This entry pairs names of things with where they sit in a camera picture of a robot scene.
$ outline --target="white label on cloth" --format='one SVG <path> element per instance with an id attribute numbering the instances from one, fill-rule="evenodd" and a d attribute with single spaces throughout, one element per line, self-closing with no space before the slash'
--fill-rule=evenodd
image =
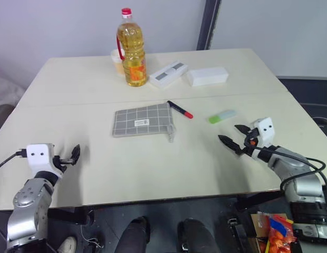
<path id="1" fill-rule="evenodd" d="M 145 120 L 135 120 L 134 121 L 134 126 L 135 127 L 142 127 L 143 125 L 149 125 L 149 119 L 145 119 Z"/>

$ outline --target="bottle handle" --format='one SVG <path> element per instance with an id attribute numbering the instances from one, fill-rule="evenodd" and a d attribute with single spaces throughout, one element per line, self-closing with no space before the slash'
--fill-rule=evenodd
<path id="1" fill-rule="evenodd" d="M 118 39 L 118 36 L 117 36 L 117 46 L 118 46 L 118 51 L 119 51 L 119 56 L 122 60 L 125 60 L 125 57 L 122 55 L 121 53 L 121 48 L 120 48 L 120 41 Z"/>

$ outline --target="red bottle cap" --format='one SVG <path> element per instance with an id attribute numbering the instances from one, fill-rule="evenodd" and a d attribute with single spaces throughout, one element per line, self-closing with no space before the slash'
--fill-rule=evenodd
<path id="1" fill-rule="evenodd" d="M 130 8 L 123 8 L 123 9 L 121 9 L 121 14 L 122 15 L 131 15 L 132 10 Z"/>

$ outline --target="gray checkered cloth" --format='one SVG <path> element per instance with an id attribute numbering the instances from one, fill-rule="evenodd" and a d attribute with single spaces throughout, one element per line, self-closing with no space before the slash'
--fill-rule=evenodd
<path id="1" fill-rule="evenodd" d="M 154 133 L 167 133 L 173 142 L 175 127 L 168 103 L 116 112 L 113 137 Z"/>

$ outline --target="orange label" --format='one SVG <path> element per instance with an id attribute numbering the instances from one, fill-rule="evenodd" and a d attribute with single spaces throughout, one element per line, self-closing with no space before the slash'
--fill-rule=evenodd
<path id="1" fill-rule="evenodd" d="M 132 81 L 140 81 L 146 77 L 145 61 L 139 67 L 130 67 L 130 77 Z"/>

